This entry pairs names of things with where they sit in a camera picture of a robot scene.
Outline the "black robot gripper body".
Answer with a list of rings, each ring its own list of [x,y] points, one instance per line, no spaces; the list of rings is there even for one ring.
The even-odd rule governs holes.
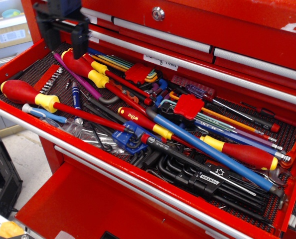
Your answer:
[[[71,34],[74,26],[79,23],[88,23],[88,18],[81,13],[80,0],[48,0],[44,3],[34,3],[36,17],[54,19],[55,29]]]

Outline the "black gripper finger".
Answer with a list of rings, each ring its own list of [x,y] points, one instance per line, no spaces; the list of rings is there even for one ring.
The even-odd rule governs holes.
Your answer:
[[[50,50],[55,50],[61,44],[60,32],[59,30],[55,29],[53,24],[55,20],[37,16],[36,22],[47,47]]]
[[[71,32],[74,59],[81,58],[88,49],[89,28],[88,23],[79,23]]]

